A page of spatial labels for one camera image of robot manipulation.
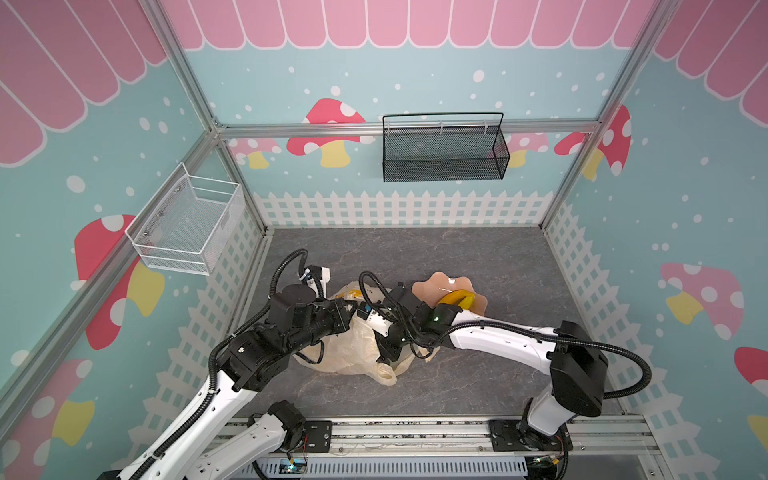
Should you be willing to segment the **banana print plastic bag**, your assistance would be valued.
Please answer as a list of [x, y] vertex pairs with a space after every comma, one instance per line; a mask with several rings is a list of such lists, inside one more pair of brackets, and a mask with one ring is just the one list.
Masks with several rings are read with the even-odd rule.
[[298, 363], [321, 373], [338, 375], [365, 375], [381, 385], [392, 386], [398, 376], [404, 374], [417, 357], [406, 346], [394, 361], [380, 361], [381, 352], [376, 341], [377, 330], [355, 313], [349, 329], [341, 334], [329, 335], [322, 339], [324, 344], [323, 359], [318, 364], [310, 364], [300, 357], [293, 356]]

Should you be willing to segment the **large yellow banana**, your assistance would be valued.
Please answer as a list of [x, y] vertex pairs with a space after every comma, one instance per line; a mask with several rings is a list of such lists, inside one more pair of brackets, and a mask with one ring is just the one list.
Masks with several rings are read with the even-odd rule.
[[463, 310], [470, 310], [476, 300], [476, 294], [472, 291], [460, 289], [447, 293], [439, 300], [439, 304], [458, 306]]

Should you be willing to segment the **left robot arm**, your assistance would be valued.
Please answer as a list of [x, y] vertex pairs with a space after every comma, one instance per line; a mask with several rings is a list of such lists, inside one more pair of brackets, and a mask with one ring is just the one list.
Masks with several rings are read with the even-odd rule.
[[299, 443], [304, 416], [287, 401], [273, 404], [245, 432], [209, 446], [223, 427], [303, 349], [349, 330], [355, 306], [329, 299], [329, 271], [306, 266], [298, 249], [277, 267], [268, 303], [211, 351], [208, 380], [147, 450], [104, 479], [226, 479], [246, 464]]

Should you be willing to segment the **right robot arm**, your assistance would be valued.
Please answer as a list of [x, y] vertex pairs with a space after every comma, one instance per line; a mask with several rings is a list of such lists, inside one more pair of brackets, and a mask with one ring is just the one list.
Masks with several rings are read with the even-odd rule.
[[[604, 401], [639, 393], [652, 380], [652, 369], [640, 355], [596, 342], [574, 322], [564, 321], [557, 328], [533, 327], [489, 319], [458, 305], [431, 307], [404, 286], [386, 289], [370, 271], [360, 273], [358, 284], [373, 313], [389, 322], [388, 339], [420, 359], [430, 358], [440, 348], [471, 350], [548, 375], [548, 384], [527, 400], [514, 427], [518, 443], [528, 450], [543, 451], [553, 444], [565, 449], [569, 421], [577, 416], [598, 417]], [[640, 378], [628, 387], [607, 390], [610, 355], [637, 365]]]

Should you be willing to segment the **pink wavy fruit plate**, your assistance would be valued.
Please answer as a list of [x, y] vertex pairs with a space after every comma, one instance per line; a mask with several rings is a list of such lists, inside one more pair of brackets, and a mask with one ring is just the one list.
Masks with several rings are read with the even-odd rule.
[[462, 298], [473, 295], [472, 305], [468, 307], [471, 312], [484, 316], [488, 306], [485, 296], [479, 294], [473, 287], [468, 277], [449, 277], [443, 272], [435, 272], [429, 279], [415, 282], [411, 287], [412, 293], [429, 307], [434, 308], [446, 296], [455, 292], [462, 293]]

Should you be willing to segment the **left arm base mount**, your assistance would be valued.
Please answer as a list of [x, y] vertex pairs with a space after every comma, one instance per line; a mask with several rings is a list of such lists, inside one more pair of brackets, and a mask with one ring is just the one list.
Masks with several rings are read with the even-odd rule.
[[286, 436], [288, 452], [329, 453], [333, 423], [327, 420], [305, 421]]

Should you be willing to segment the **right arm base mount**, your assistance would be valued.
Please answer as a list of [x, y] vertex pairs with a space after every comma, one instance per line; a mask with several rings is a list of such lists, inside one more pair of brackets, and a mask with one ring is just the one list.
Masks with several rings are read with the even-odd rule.
[[523, 420], [492, 419], [488, 422], [494, 452], [562, 452], [573, 447], [565, 425], [557, 433], [546, 436], [535, 429], [524, 428]]

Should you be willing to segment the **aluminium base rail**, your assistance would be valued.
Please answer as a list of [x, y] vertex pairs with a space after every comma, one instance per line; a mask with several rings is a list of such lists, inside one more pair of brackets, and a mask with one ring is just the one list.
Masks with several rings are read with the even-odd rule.
[[[578, 417], [570, 451], [494, 452], [488, 422], [514, 417], [335, 417], [329, 453], [275, 451], [226, 479], [670, 479], [637, 415]], [[230, 421], [215, 449], [249, 427]]]

